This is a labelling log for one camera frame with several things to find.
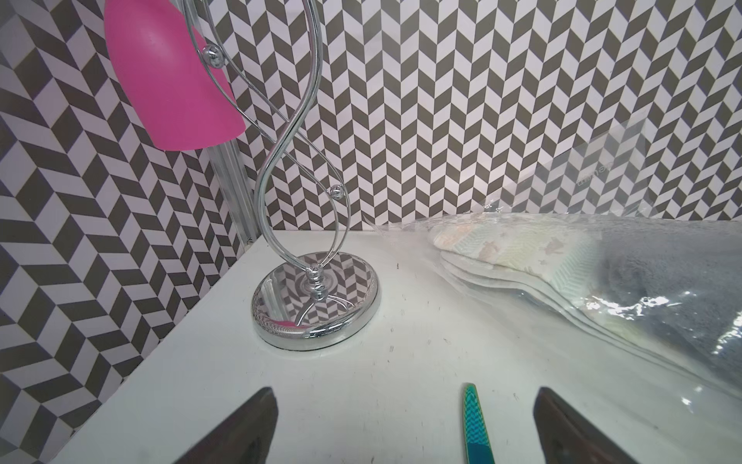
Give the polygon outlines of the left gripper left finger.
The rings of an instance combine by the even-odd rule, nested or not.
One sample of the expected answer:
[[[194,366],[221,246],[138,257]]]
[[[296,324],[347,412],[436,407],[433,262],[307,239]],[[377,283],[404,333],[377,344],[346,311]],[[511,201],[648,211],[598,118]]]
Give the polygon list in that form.
[[[268,459],[277,420],[276,396],[272,388],[264,387],[192,446],[176,463],[263,464]]]

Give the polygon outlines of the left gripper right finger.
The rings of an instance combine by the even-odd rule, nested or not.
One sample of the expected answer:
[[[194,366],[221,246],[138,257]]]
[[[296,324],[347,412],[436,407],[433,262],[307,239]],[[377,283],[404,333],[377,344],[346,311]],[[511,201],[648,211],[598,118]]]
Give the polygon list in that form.
[[[538,391],[533,419],[547,464],[637,464],[548,387]]]

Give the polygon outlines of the clear plastic vacuum bag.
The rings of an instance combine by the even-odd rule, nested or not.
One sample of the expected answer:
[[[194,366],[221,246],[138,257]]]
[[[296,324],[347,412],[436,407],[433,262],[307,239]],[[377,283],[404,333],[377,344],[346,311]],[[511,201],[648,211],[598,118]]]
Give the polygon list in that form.
[[[644,462],[741,459],[741,224],[659,215],[647,116],[467,213],[378,227],[555,370]]]

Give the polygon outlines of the white patterned towel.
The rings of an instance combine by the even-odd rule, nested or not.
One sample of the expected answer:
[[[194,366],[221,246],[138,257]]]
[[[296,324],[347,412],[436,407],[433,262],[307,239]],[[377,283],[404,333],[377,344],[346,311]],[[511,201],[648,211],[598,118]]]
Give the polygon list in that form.
[[[436,225],[428,241],[457,278],[491,289],[533,291],[554,310],[596,328],[604,234],[552,217]]]

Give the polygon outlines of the grey towel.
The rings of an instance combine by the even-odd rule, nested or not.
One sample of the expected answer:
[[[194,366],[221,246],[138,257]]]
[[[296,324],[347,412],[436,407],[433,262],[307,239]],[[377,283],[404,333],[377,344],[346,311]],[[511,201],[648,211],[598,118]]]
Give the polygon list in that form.
[[[605,231],[608,300],[638,324],[741,377],[741,229],[730,223],[646,222]]]

